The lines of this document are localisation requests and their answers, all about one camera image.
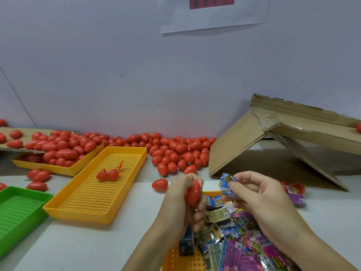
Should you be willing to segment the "white paper sheet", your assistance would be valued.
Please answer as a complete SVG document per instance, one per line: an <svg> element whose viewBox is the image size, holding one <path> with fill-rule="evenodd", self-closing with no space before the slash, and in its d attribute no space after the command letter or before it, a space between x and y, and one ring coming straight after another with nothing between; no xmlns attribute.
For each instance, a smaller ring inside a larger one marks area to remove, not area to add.
<svg viewBox="0 0 361 271"><path fill-rule="evenodd" d="M162 34L265 23L270 0L157 0Z"/></svg>

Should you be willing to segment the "pile of colourful toy packets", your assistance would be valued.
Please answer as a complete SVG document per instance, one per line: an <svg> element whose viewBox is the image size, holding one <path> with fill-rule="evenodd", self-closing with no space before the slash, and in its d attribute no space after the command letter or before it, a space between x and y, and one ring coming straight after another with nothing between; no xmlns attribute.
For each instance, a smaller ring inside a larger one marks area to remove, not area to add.
<svg viewBox="0 0 361 271"><path fill-rule="evenodd" d="M301 271L261 231L255 218L221 196L206 196L205 225L193 233L206 271Z"/></svg>

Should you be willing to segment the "person's left hand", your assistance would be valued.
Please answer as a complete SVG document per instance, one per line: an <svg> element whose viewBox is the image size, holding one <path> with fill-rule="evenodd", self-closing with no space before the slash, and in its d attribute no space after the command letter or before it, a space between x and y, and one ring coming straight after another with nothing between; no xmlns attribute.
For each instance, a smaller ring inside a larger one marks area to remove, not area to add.
<svg viewBox="0 0 361 271"><path fill-rule="evenodd" d="M196 205L188 206L184 199L186 193L184 189L184 175L171 182L153 223L154 226L181 230L181 227L187 229L188 224L192 223L194 232L203 228L205 225L207 199L201 191L200 199Z"/></svg>

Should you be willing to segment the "green perforated plastic tray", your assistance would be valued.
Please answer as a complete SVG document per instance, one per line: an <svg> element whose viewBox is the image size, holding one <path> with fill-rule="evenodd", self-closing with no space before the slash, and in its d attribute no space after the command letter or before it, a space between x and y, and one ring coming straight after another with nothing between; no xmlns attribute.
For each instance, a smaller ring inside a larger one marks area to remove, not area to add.
<svg viewBox="0 0 361 271"><path fill-rule="evenodd" d="M0 191L0 259L48 218L43 206L51 198L50 193L21 187Z"/></svg>

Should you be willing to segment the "person's right hand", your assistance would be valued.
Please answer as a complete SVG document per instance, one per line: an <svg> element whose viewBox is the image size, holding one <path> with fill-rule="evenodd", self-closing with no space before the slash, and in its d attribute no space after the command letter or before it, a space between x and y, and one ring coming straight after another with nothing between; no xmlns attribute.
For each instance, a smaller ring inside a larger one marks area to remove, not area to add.
<svg viewBox="0 0 361 271"><path fill-rule="evenodd" d="M291 220L292 216L297 214L279 181L252 171L240 172L234 177L237 179L236 182L255 184L255 201L233 200L233 202L234 207L246 210L257 222ZM222 200L228 202L224 195Z"/></svg>

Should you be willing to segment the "person's right forearm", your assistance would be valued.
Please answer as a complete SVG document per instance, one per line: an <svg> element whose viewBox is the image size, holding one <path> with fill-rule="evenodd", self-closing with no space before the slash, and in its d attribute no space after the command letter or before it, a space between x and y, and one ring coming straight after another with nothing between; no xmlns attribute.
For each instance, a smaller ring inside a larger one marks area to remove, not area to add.
<svg viewBox="0 0 361 271"><path fill-rule="evenodd" d="M258 223L276 247L302 271L359 271L319 238L303 219Z"/></svg>

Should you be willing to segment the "person's left forearm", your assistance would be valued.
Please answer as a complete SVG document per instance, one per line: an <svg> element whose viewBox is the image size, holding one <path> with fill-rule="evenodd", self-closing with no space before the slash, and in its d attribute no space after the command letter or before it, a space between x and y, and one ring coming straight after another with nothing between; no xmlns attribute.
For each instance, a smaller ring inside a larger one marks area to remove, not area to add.
<svg viewBox="0 0 361 271"><path fill-rule="evenodd" d="M121 271L160 271L168 252L181 240L186 229L151 226Z"/></svg>

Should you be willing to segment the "small blue toy packet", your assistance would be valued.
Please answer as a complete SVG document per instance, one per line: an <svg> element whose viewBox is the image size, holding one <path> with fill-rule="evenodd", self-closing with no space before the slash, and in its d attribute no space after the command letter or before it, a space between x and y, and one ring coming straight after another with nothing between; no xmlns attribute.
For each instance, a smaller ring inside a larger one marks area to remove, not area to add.
<svg viewBox="0 0 361 271"><path fill-rule="evenodd" d="M232 190L229 188L228 183L229 182L233 182L233 181L237 181L237 179L228 174L228 173L223 173L219 182L219 189L222 195L224 196L230 196L230 197L235 197L235 194L232 192Z"/></svg>

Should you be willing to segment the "opened red egg capsule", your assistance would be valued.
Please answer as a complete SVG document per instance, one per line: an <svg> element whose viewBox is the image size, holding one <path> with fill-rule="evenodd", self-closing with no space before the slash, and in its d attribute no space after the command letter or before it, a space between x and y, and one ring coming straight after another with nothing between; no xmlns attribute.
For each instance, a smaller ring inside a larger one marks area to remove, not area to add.
<svg viewBox="0 0 361 271"><path fill-rule="evenodd" d="M102 169L101 171L99 171L96 175L96 179L99 181L116 181L119 178L119 171L118 169L111 169L109 171L107 171L106 169Z"/></svg>
<svg viewBox="0 0 361 271"><path fill-rule="evenodd" d="M282 187L284 189L284 191L287 194L299 194L299 195L304 195L306 190L305 187L303 185L301 185L300 183L286 183L286 182L281 182Z"/></svg>

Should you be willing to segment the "purple toy packet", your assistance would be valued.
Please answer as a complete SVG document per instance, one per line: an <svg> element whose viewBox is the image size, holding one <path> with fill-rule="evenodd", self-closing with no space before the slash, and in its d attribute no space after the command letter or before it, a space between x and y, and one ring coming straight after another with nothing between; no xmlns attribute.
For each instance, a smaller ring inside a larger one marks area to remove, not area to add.
<svg viewBox="0 0 361 271"><path fill-rule="evenodd" d="M292 204L296 208L304 208L304 207L306 207L306 201L305 201L303 195L301 195L301 194L292 194L292 193L288 193L287 195L290 198Z"/></svg>

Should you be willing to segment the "flat brown cardboard sheet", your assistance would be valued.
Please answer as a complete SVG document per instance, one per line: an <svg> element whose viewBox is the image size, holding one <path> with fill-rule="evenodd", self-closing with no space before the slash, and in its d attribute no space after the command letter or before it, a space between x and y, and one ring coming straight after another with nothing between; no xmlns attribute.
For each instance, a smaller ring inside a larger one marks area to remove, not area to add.
<svg viewBox="0 0 361 271"><path fill-rule="evenodd" d="M58 142L63 142L61 146L67 148L69 138L78 134L69 130L49 130L49 129L29 129L11 128L0 126L0 134L6 137L6 141L0 139L0 151L18 151L34 154L49 151L58 151Z"/></svg>

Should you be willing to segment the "brown cardboard box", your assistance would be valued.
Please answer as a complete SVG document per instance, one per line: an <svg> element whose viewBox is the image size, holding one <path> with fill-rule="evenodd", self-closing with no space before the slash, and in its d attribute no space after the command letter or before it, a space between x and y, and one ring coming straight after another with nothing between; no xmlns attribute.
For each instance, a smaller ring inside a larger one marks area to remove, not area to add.
<svg viewBox="0 0 361 271"><path fill-rule="evenodd" d="M253 94L249 111L212 145L209 177L254 171L286 183L349 192L298 140L361 155L361 120Z"/></svg>

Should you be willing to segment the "dark blue toy packet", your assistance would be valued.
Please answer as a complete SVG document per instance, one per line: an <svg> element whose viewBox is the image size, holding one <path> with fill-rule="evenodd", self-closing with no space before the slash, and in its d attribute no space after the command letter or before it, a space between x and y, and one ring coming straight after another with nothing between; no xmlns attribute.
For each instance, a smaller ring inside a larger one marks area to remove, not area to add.
<svg viewBox="0 0 361 271"><path fill-rule="evenodd" d="M192 223L189 223L186 232L178 243L180 257L189 257L195 255L195 242L193 238Z"/></svg>

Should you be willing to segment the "pile of red plastic eggs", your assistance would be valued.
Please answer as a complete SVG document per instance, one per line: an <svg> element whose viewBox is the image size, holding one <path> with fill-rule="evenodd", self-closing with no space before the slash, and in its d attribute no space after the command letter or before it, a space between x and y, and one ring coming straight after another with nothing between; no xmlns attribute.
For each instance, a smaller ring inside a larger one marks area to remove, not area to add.
<svg viewBox="0 0 361 271"><path fill-rule="evenodd" d="M0 118L0 126L10 127L6 120L2 118ZM73 134L71 136L65 136L65 138L69 138L67 148L61 146L63 142L58 142L58 151L49 151L40 154L18 151L11 152L17 153L18 156L20 155L20 160L68 168L95 150L97 146L101 145L91 140L91 133L85 135L78 133L77 135ZM3 134L0 134L0 139L2 142L6 141L6 137Z"/></svg>
<svg viewBox="0 0 361 271"><path fill-rule="evenodd" d="M151 157L151 163L158 173L166 177L178 171L196 173L207 167L211 146L217 138L206 136L185 138L164 137L159 132L132 134L127 138L111 138L106 134L91 138L97 144L115 147L144 147Z"/></svg>

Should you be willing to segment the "yellow perforated plastic tray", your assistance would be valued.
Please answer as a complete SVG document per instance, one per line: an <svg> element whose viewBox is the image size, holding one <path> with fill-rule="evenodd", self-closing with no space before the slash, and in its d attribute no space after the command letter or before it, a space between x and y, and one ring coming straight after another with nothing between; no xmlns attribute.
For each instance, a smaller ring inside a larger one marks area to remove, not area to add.
<svg viewBox="0 0 361 271"><path fill-rule="evenodd" d="M205 191L206 196L220 196L220 191ZM202 254L195 244L195 255L180 257L178 244L169 251L161 271L206 271Z"/></svg>
<svg viewBox="0 0 361 271"><path fill-rule="evenodd" d="M49 200L43 210L52 218L110 224L147 156L145 147L106 147ZM117 179L97 179L101 170L119 168L121 163Z"/></svg>
<svg viewBox="0 0 361 271"><path fill-rule="evenodd" d="M101 144L96 147L95 150L84 156L81 160L73 164L72 166L66 168L66 167L60 167L56 165L50 165L50 164L42 164L42 163L32 163L25 160L20 160L20 155L11 161L19 168L25 168L25 169L42 169L42 170L48 170L51 173L55 174L61 174L65 176L75 176L77 173L79 173L84 167L86 167L94 158L97 157L97 155L104 150L105 146L104 144Z"/></svg>

